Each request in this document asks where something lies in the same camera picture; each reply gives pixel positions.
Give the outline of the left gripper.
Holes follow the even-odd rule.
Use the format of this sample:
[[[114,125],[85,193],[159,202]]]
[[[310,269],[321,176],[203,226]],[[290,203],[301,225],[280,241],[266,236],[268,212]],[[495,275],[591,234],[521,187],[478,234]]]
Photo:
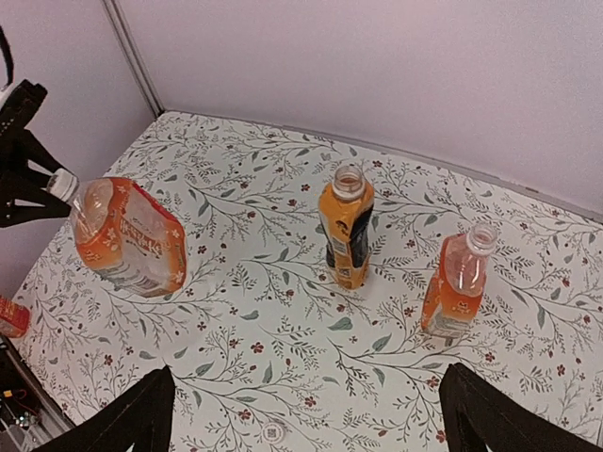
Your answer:
[[[14,148],[15,160],[24,169],[33,162],[53,174],[63,166],[27,128],[46,96],[44,86],[28,80],[1,91],[1,154],[10,155]],[[70,212],[68,203],[26,179],[1,179],[2,228],[39,219],[66,218]]]

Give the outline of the orange bottle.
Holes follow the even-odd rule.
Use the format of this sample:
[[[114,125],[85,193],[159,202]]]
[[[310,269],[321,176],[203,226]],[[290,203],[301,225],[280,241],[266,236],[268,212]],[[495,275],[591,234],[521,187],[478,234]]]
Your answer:
[[[484,222],[444,240],[423,301],[424,332],[454,339],[469,329],[481,306],[488,259],[496,247],[497,231]]]
[[[166,296],[183,286],[185,230],[137,183],[122,177],[81,182],[58,169],[47,191],[71,207],[75,247],[102,279],[144,298]]]
[[[31,313],[25,306],[5,297],[0,298],[0,333],[8,338],[20,338],[25,335],[30,323]]]

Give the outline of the left metal frame post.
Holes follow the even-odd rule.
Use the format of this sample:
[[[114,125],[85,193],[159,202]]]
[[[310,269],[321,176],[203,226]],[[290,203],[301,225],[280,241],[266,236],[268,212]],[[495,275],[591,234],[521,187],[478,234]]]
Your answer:
[[[102,0],[106,17],[122,50],[126,64],[132,74],[139,92],[155,119],[165,112],[155,84],[138,49],[120,1]]]

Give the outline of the yellow dark-label bottle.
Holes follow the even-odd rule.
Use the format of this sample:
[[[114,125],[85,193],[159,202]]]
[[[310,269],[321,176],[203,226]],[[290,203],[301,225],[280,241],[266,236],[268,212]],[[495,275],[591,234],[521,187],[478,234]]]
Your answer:
[[[318,199],[327,239],[327,266],[337,284],[348,290],[359,288],[367,276],[368,225],[373,208],[374,188],[354,164],[337,168]]]

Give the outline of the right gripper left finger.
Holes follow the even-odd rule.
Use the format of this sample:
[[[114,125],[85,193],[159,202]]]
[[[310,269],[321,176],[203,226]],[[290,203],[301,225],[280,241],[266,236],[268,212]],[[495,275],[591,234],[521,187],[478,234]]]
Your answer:
[[[167,451],[170,448],[175,384],[164,366],[146,374],[83,424],[40,451]]]

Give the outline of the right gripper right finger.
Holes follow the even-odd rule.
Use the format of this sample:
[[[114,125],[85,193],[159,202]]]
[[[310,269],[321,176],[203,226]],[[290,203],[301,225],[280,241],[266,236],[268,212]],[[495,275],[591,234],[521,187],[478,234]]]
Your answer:
[[[439,386],[450,451],[599,451],[601,448],[524,409],[461,363]]]

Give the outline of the floral tablecloth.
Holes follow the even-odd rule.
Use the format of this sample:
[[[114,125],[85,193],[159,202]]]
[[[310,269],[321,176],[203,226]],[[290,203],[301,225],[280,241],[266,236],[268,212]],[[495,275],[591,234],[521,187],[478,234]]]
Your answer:
[[[326,262],[318,199],[342,165],[374,188],[365,282]],[[174,451],[443,451],[438,387],[463,363],[587,441],[602,427],[602,227],[447,169],[243,121],[162,115],[109,169],[182,222],[188,273],[156,299],[85,268],[63,227],[24,280],[17,348],[73,421],[168,366]],[[497,231],[481,306],[450,339],[421,328],[450,235]]]

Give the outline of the aluminium front rail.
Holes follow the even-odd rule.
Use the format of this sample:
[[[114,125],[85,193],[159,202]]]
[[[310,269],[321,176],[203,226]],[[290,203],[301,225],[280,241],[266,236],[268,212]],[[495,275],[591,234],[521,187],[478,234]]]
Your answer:
[[[36,451],[74,428],[14,345],[1,337],[1,450]]]

